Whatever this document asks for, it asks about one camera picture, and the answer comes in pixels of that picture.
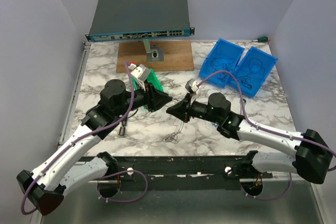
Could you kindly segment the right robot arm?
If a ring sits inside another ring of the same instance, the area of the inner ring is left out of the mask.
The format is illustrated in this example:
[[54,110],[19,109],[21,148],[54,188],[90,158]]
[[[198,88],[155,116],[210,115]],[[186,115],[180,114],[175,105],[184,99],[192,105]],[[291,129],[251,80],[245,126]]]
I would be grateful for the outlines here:
[[288,172],[314,184],[324,183],[332,153],[314,130],[290,132],[248,120],[231,111],[231,103],[221,93],[211,94],[206,104],[194,101],[188,93],[166,112],[185,123],[190,118],[216,123],[217,130],[226,138],[275,149],[274,153],[257,152],[252,159],[243,162],[241,171],[246,177],[255,177],[259,172]]

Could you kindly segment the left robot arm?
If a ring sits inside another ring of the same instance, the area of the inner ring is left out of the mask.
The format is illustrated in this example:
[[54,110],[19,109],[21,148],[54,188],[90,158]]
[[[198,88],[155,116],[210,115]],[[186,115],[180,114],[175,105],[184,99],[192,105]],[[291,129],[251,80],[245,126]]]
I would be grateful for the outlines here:
[[112,132],[130,111],[146,106],[150,112],[155,112],[171,101],[171,96],[151,83],[146,83],[144,89],[127,91],[123,81],[108,81],[100,92],[98,104],[87,111],[68,141],[31,172],[23,170],[17,175],[24,199],[46,216],[77,187],[96,178],[112,179],[118,172],[117,160],[106,152],[85,165],[74,165]]

